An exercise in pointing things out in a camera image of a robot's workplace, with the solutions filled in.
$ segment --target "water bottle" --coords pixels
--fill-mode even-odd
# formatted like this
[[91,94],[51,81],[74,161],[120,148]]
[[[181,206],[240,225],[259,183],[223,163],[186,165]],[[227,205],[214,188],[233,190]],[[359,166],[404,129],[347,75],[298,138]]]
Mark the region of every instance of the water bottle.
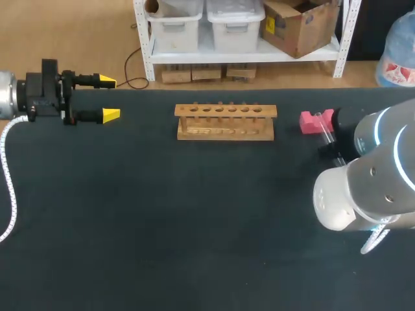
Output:
[[389,30],[376,80],[380,86],[415,86],[415,8]]

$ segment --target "wooden test tube rack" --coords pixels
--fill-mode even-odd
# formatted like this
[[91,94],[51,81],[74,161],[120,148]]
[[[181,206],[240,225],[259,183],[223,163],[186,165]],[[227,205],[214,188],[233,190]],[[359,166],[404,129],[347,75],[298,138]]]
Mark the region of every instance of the wooden test tube rack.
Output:
[[275,105],[177,104],[177,139],[273,141]]

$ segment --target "pink object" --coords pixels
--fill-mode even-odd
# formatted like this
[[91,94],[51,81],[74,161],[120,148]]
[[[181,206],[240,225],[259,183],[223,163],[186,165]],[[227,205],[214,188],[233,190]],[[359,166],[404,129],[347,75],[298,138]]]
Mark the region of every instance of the pink object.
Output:
[[[329,131],[333,131],[333,125],[331,123],[331,116],[335,111],[333,109],[327,109],[322,113],[323,120],[326,123]],[[311,115],[310,111],[303,111],[300,115],[300,128],[303,134],[318,134],[322,133],[323,129],[318,121],[317,117]]]

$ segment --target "white plastic storage bin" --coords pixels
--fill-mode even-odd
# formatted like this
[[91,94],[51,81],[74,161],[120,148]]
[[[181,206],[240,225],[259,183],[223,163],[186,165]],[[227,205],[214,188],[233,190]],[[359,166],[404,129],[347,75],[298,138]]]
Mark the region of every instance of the white plastic storage bin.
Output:
[[218,52],[255,52],[264,18],[261,0],[207,0],[207,19],[213,24]]
[[163,0],[178,10],[187,12],[185,17],[151,17],[152,34],[157,49],[166,53],[191,53],[198,51],[198,28],[203,13],[203,0]]

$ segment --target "wooden floor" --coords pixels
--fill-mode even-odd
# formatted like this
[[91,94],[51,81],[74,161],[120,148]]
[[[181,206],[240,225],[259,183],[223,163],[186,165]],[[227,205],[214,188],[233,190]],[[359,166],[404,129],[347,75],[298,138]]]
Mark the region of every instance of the wooden floor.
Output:
[[[122,82],[125,59],[139,47],[137,30],[130,28],[135,23],[132,0],[0,0],[0,8],[0,69],[13,71],[18,78],[39,71],[42,58],[56,58],[60,71],[98,72]],[[334,79],[334,62],[261,64],[254,83],[153,82],[148,88],[374,87],[375,66],[375,62],[348,62],[343,78]],[[128,64],[128,75],[145,75],[140,53]]]

